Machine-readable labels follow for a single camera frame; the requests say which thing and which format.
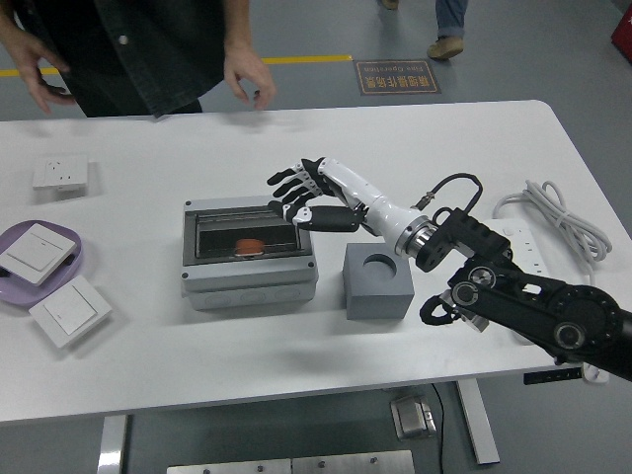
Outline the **person's right hand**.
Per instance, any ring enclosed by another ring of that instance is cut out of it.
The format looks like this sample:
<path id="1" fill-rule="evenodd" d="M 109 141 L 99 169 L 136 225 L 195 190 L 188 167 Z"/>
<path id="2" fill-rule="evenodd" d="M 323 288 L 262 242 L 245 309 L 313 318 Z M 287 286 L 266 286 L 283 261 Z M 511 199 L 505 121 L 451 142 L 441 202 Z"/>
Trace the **person's right hand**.
<path id="1" fill-rule="evenodd" d="M 45 60 L 58 72 L 66 73 L 70 67 L 42 41 L 20 29 L 8 35 L 3 44 L 25 83 L 29 94 L 37 106 L 50 114 L 50 104 L 72 106 L 76 104 L 74 96 L 66 89 L 51 86 L 42 77 L 40 62 Z"/>

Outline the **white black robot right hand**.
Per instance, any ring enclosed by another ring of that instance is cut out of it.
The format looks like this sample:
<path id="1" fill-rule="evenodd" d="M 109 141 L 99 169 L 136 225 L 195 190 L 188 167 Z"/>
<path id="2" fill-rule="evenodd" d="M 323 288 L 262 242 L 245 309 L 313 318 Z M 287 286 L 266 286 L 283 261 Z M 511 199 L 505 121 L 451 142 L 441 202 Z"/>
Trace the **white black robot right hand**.
<path id="1" fill-rule="evenodd" d="M 395 205 L 335 159 L 303 159 L 272 175 L 267 184 L 275 188 L 269 208 L 298 229 L 356 232 L 364 228 L 401 255 L 417 233 L 432 227 L 419 210 Z"/>

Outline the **person's left hand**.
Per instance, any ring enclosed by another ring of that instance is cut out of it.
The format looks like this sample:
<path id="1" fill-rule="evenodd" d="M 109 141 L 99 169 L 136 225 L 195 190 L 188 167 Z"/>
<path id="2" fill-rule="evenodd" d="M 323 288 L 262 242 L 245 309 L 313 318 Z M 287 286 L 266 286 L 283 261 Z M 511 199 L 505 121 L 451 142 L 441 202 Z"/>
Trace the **person's left hand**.
<path id="1" fill-rule="evenodd" d="M 251 102 L 241 85 L 242 80 L 247 80 L 257 87 L 252 100 L 254 109 L 266 109 L 277 93 L 268 66 L 246 42 L 227 42 L 224 51 L 224 81 L 233 95 L 244 104 Z"/>

